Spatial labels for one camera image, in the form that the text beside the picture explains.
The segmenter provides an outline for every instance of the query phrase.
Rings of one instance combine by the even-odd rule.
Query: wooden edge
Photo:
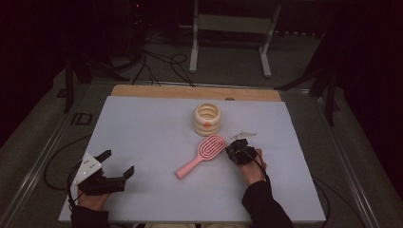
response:
[[[281,102],[275,90],[222,87],[116,85],[111,96]]]

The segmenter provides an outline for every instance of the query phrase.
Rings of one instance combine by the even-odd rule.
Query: black sleeve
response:
[[[93,211],[81,206],[74,206],[71,213],[72,228],[109,228],[107,211]]]
[[[282,207],[273,199],[270,181],[251,184],[243,195],[242,204],[248,211],[254,228],[294,227]]]

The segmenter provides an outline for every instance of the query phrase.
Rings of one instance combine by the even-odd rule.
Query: pink hairbrush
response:
[[[183,179],[199,162],[214,159],[225,148],[225,140],[219,135],[210,135],[198,147],[198,156],[184,167],[175,172],[179,179]]]

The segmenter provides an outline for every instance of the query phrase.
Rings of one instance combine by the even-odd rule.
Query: stacked rings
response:
[[[217,133],[221,127],[221,111],[214,104],[200,104],[195,108],[193,128],[201,136]]]

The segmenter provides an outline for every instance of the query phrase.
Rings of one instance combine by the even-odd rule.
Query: white board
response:
[[[192,127],[194,108],[202,103],[220,107],[218,134],[227,144],[241,131],[257,133],[249,145],[262,149],[273,196],[292,221],[325,220],[285,103],[111,96],[86,152],[97,156],[112,150],[103,162],[107,177],[120,177],[131,165],[135,173],[125,191],[106,203],[110,221],[250,221],[241,204],[246,185],[225,151],[200,163],[183,180],[175,176],[196,157],[204,139]],[[70,220],[67,202],[59,220]]]

